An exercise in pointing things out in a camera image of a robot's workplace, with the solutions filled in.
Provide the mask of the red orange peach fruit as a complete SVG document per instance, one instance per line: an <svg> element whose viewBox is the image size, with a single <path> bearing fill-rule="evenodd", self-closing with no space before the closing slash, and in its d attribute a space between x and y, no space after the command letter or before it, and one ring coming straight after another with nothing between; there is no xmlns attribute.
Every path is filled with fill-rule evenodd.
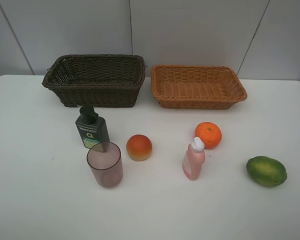
<svg viewBox="0 0 300 240"><path fill-rule="evenodd" d="M147 160L151 156L152 150L152 142L142 134L133 135L126 143L128 156L136 162Z"/></svg>

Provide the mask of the pink lotion bottle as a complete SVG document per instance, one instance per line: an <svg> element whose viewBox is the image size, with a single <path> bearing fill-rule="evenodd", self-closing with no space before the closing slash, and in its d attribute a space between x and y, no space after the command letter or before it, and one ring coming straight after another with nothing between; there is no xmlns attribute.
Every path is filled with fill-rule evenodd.
<svg viewBox="0 0 300 240"><path fill-rule="evenodd" d="M205 144L199 137L195 137L188 145L182 161L183 172L189 180L198 179L205 158Z"/></svg>

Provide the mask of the orange mandarin fruit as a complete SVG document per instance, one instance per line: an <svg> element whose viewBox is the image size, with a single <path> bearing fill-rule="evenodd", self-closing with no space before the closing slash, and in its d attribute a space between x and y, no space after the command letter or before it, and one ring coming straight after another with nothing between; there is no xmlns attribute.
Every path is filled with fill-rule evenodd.
<svg viewBox="0 0 300 240"><path fill-rule="evenodd" d="M194 130L194 136L199 137L205 149L214 149L222 140L220 128L212 122L202 122Z"/></svg>

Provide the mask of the green papaya fruit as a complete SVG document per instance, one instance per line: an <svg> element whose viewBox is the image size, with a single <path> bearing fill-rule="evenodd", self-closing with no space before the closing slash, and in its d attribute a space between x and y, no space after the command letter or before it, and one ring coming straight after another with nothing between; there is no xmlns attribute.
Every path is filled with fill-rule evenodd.
<svg viewBox="0 0 300 240"><path fill-rule="evenodd" d="M264 187L277 187L288 177L285 166L280 161L267 156L250 158L245 167L250 178Z"/></svg>

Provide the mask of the light orange wicker basket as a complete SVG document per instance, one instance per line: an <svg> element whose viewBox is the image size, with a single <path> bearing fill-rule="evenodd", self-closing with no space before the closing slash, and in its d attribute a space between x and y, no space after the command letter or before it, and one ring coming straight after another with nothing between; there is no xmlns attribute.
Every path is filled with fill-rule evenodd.
<svg viewBox="0 0 300 240"><path fill-rule="evenodd" d="M155 65L151 92L167 109L226 110L248 97L236 73L226 66Z"/></svg>

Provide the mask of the dark green pump bottle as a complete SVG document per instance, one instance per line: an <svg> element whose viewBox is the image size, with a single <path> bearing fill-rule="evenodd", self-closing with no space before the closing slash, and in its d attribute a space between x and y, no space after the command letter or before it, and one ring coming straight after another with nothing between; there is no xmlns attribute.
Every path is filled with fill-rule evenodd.
<svg viewBox="0 0 300 240"><path fill-rule="evenodd" d="M90 105L82 106L79 113L75 125L83 145L88 149L97 145L95 151L106 152L106 143L110 142L110 137L105 119L99 116Z"/></svg>

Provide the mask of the dark brown wicker basket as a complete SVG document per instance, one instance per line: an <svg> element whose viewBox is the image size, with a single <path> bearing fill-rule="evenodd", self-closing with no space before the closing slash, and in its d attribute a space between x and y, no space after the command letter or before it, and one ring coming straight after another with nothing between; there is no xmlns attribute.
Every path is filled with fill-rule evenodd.
<svg viewBox="0 0 300 240"><path fill-rule="evenodd" d="M47 70L42 85L69 108L132 108L146 76L138 55L69 54Z"/></svg>

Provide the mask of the translucent purple plastic cup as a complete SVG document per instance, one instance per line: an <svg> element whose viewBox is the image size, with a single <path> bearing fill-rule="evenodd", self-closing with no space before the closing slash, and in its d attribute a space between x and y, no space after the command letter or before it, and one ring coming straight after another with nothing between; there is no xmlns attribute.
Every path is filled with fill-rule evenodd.
<svg viewBox="0 0 300 240"><path fill-rule="evenodd" d="M97 143L88 151L86 160L101 187L113 188L122 181L122 154L115 143Z"/></svg>

